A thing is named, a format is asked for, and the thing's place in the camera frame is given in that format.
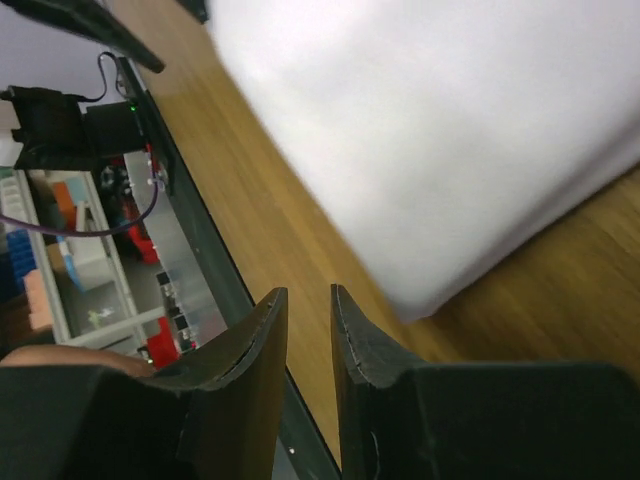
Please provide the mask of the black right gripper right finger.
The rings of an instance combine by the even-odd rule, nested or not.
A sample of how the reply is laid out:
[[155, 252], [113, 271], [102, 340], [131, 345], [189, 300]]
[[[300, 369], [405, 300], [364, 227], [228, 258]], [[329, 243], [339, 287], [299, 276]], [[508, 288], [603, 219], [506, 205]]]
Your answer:
[[605, 363], [429, 363], [331, 288], [346, 479], [635, 479], [639, 387]]

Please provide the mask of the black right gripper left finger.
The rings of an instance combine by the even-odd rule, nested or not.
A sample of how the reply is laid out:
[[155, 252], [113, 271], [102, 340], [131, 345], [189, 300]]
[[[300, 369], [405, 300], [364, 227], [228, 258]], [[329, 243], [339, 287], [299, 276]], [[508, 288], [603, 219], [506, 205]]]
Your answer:
[[1, 371], [5, 479], [267, 479], [283, 408], [288, 293], [150, 377]]

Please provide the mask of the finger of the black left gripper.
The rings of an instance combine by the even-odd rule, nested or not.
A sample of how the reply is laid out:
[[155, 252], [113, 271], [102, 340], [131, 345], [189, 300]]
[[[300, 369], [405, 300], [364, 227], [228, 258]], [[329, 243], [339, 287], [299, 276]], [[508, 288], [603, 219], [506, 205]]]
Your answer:
[[154, 73], [165, 69], [154, 52], [96, 1], [17, 0], [9, 1], [9, 7], [30, 20], [114, 48]]

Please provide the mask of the white t-shirt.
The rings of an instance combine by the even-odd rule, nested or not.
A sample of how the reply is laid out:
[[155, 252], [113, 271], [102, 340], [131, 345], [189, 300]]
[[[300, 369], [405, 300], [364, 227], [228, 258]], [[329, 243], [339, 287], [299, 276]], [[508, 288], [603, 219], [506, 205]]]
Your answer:
[[635, 1], [211, 1], [208, 33], [398, 317], [639, 159]]

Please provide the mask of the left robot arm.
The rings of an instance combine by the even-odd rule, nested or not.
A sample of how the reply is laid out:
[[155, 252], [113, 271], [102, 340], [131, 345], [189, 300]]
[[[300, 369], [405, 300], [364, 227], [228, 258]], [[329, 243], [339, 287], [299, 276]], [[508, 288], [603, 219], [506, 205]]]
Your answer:
[[1, 163], [92, 171], [143, 148], [122, 67], [165, 65], [98, 1], [1, 4]]

